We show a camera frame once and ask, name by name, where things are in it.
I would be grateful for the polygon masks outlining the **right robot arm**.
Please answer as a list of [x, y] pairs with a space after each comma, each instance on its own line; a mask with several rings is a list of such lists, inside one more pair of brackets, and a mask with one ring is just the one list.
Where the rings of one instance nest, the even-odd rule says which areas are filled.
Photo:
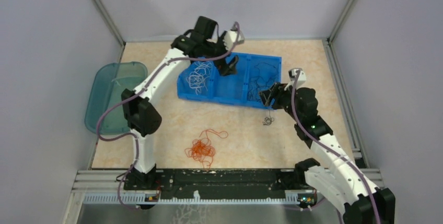
[[341, 223], [394, 223], [394, 193], [371, 181], [343, 150], [318, 113], [314, 89], [276, 82], [259, 96], [264, 106], [283, 109], [295, 120], [297, 136], [326, 164], [324, 168], [313, 158], [297, 163], [299, 188], [320, 191], [341, 214]]

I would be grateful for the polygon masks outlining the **blue plastic compartment bin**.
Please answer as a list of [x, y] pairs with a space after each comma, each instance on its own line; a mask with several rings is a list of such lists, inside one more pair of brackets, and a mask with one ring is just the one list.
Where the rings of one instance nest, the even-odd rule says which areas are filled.
[[281, 81], [282, 58], [232, 53], [227, 61], [235, 55], [236, 75], [221, 76], [212, 62], [192, 63], [177, 79], [178, 98], [264, 109], [259, 92]]

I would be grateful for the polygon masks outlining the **aluminium frame rail right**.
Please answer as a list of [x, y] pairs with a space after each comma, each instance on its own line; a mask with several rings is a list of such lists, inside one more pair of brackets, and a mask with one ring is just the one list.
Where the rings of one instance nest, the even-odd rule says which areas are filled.
[[359, 168], [368, 169], [368, 163], [365, 147], [362, 141], [362, 136], [355, 119], [355, 112], [351, 103], [349, 93], [347, 91], [344, 76], [340, 67], [338, 55], [335, 50], [335, 42], [338, 39], [339, 33], [343, 29], [348, 17], [350, 16], [357, 0], [347, 0], [345, 7], [335, 25], [332, 28], [330, 35], [322, 40], [325, 49], [328, 65], [333, 78], [336, 94], [339, 100], [341, 112], [344, 119], [344, 124], [351, 144], [353, 157]]

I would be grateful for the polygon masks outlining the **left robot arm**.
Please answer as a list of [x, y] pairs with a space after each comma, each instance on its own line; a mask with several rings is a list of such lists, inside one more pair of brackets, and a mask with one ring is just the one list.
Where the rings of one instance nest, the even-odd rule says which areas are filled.
[[148, 190], [157, 182], [156, 161], [153, 154], [156, 132], [162, 117], [155, 108], [167, 89], [176, 83], [178, 76], [194, 62], [211, 62], [221, 76], [237, 73], [238, 58], [227, 61], [233, 49], [244, 42], [240, 24], [234, 22], [211, 41], [218, 23], [204, 16], [198, 17], [194, 28], [177, 36], [165, 57], [152, 73], [133, 90], [121, 94], [124, 118], [134, 141], [134, 161], [126, 179]]

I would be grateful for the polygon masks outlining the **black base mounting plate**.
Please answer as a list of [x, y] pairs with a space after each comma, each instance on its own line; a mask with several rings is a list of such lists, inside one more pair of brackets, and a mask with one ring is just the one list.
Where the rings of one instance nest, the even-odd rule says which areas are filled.
[[151, 190], [160, 198], [203, 199], [284, 198], [286, 191], [309, 190], [292, 169], [155, 169], [148, 174], [132, 170], [123, 181], [129, 190]]

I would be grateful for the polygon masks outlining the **black cable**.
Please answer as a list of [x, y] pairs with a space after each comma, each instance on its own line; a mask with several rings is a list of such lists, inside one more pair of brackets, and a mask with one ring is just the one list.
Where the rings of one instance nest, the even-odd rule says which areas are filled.
[[266, 113], [262, 121], [262, 125], [270, 126], [274, 121], [275, 121], [274, 110], [271, 107], [266, 108]]

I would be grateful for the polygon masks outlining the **teal plastic basin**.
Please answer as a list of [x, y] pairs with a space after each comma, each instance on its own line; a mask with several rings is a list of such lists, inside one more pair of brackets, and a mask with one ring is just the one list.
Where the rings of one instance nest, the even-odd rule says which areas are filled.
[[[132, 90], [147, 78], [148, 70], [141, 62], [111, 63], [96, 73], [85, 114], [85, 127], [96, 132], [99, 118], [106, 110], [121, 102], [125, 89]], [[103, 119], [101, 135], [120, 135], [130, 129], [121, 106]]]

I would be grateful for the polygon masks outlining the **aluminium frame rail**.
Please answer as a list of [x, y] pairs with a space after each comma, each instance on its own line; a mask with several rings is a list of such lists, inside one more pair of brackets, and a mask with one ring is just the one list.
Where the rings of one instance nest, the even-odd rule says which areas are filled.
[[109, 12], [107, 11], [104, 3], [102, 0], [91, 0], [93, 5], [95, 6], [96, 10], [100, 14], [102, 20], [106, 24], [107, 28], [111, 32], [111, 34], [114, 36], [114, 38], [117, 40], [119, 45], [124, 48], [126, 45], [126, 42], [123, 40], [119, 29], [117, 28], [116, 24], [114, 23], [113, 19], [111, 18]]
[[339, 33], [343, 29], [348, 17], [350, 16], [357, 0], [347, 0], [345, 7], [335, 25], [332, 28], [330, 35], [322, 40], [325, 49], [328, 65], [333, 78], [336, 94], [339, 100], [341, 112], [344, 119], [344, 124], [351, 144], [353, 157], [359, 168], [368, 169], [368, 163], [365, 147], [362, 141], [362, 136], [355, 119], [355, 112], [351, 103], [349, 93], [347, 91], [344, 76], [340, 67], [338, 55], [335, 50], [335, 42], [338, 39]]

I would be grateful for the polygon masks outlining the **aluminium frame rail left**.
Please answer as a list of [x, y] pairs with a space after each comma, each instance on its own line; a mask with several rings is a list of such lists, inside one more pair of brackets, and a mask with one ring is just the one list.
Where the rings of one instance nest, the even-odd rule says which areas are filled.
[[126, 42], [123, 40], [119, 29], [117, 28], [116, 24], [114, 23], [113, 19], [111, 18], [109, 12], [107, 11], [104, 3], [102, 0], [91, 0], [93, 5], [95, 6], [96, 10], [100, 14], [102, 20], [106, 24], [107, 28], [111, 32], [111, 34], [114, 36], [114, 38], [117, 40], [119, 45], [124, 48], [126, 45]]

